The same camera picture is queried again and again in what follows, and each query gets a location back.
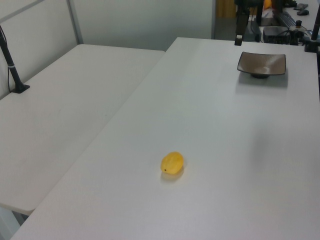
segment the white table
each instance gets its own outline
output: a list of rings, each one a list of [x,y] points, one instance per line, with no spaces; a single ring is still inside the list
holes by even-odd
[[[287,72],[240,73],[242,51]],[[12,239],[319,239],[319,144],[315,54],[178,38]]]
[[[29,215],[162,51],[78,45],[0,101],[0,207]]]
[[[283,9],[283,11],[288,12],[291,17],[294,20],[301,20],[302,21],[302,26],[305,27],[307,30],[313,30],[315,21],[316,21],[316,16],[319,8],[319,3],[317,0],[303,0],[303,1],[297,1],[298,4],[308,4],[308,7],[306,10],[309,11],[309,15],[305,16],[299,16],[297,15],[297,10],[294,10],[294,7],[286,7]]]

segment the black stand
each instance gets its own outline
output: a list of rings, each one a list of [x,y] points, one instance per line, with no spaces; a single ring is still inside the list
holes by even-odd
[[[14,83],[15,83],[15,89],[13,89],[12,92],[16,93],[16,94],[23,93],[25,90],[30,88],[30,86],[24,85],[20,80],[20,77],[18,75],[14,61],[12,60],[12,57],[10,55],[7,41],[6,41],[5,36],[2,32],[2,28],[0,28],[0,47],[1,47],[4,58],[6,60],[6,63],[8,64],[8,67],[10,69],[11,75],[12,75]]]
[[[320,28],[320,5],[318,8],[318,12],[316,14],[316,19],[312,31],[312,36],[310,42],[306,43],[304,46],[304,51],[308,53],[318,53],[319,43],[317,42],[318,33]]]

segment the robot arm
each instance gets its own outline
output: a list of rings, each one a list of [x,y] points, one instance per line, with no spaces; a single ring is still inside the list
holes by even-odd
[[[250,8],[260,2],[261,0],[234,0],[238,6],[234,45],[241,46],[249,21]]]

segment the floor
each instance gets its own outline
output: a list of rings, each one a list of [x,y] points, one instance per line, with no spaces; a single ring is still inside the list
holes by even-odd
[[[234,41],[236,38],[236,22],[237,18],[222,18],[215,19],[214,39]]]

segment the table surface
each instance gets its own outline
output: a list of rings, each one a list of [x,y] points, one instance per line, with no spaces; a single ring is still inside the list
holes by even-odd
[[[0,206],[29,215],[162,51],[78,45],[0,101]]]
[[[309,15],[305,16],[299,16],[297,15],[297,10],[294,10],[294,7],[286,7],[283,10],[288,12],[291,17],[294,20],[301,20],[302,21],[302,26],[305,27],[307,30],[313,30],[315,21],[316,21],[316,16],[319,8],[319,3],[317,0],[304,0],[304,1],[297,1],[298,4],[308,4],[308,7],[306,10],[309,11]]]
[[[286,74],[237,71],[242,51]],[[318,239],[319,123],[314,53],[177,38],[12,239]]]

